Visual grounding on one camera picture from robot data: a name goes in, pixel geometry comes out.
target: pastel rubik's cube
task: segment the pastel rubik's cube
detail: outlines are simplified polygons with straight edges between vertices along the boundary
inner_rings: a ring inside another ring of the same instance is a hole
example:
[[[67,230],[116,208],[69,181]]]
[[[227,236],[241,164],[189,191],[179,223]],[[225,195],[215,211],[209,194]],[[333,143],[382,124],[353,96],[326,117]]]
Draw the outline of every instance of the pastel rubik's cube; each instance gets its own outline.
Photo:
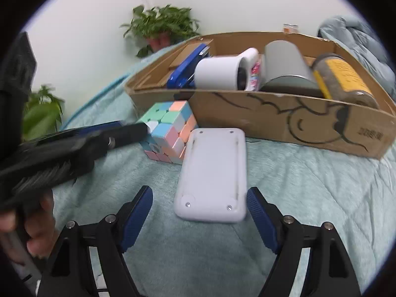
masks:
[[[155,103],[138,122],[148,126],[147,138],[140,145],[150,159],[183,163],[190,133],[198,127],[187,101]]]

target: blue stapler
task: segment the blue stapler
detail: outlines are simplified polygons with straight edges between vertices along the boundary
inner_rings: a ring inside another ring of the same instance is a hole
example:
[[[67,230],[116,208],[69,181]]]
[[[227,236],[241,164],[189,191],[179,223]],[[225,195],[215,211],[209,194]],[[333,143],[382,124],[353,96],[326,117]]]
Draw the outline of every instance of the blue stapler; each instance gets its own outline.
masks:
[[[201,43],[171,74],[166,87],[168,89],[194,88],[195,67],[201,59],[208,56],[209,46]]]

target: potted plant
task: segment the potted plant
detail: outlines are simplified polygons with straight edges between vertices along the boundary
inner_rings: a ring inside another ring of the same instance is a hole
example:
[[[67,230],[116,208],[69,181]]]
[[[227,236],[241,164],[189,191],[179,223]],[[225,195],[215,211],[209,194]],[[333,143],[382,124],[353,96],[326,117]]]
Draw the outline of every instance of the potted plant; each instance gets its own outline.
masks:
[[[22,138],[30,141],[57,131],[62,123],[62,104],[65,102],[50,93],[52,88],[42,85],[32,92],[23,111]]]
[[[132,33],[146,39],[148,45],[137,53],[142,58],[150,52],[198,35],[198,21],[191,19],[190,11],[191,8],[176,8],[170,4],[163,8],[155,6],[150,10],[139,5],[133,9],[131,23],[124,23],[120,27],[127,27],[124,38]]]

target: gray can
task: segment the gray can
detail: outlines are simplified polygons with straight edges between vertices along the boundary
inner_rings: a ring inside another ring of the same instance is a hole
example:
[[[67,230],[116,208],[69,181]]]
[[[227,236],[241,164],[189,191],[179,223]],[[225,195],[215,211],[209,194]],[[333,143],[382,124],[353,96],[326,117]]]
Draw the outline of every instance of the gray can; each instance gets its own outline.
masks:
[[[312,70],[294,43],[275,40],[265,46],[265,84],[261,91],[323,98]]]

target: finger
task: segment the finger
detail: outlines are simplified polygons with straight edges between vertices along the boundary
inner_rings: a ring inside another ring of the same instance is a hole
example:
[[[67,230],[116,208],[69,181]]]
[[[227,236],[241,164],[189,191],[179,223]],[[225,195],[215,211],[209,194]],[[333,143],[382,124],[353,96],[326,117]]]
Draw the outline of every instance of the finger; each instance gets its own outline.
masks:
[[[52,190],[43,195],[40,199],[40,205],[44,211],[52,213],[54,206]]]
[[[10,232],[16,228],[15,211],[0,213],[0,231]]]
[[[53,233],[54,229],[55,219],[52,214],[45,211],[36,212],[25,221],[25,230],[32,238],[48,232]]]
[[[46,233],[45,235],[30,239],[26,245],[27,250],[33,257],[48,257],[57,238],[58,232],[54,230],[52,233]]]
[[[15,263],[22,264],[23,259],[20,256],[19,252],[12,246],[11,240],[9,236],[6,234],[0,233],[0,244],[3,247],[3,250],[7,254],[7,256]]]

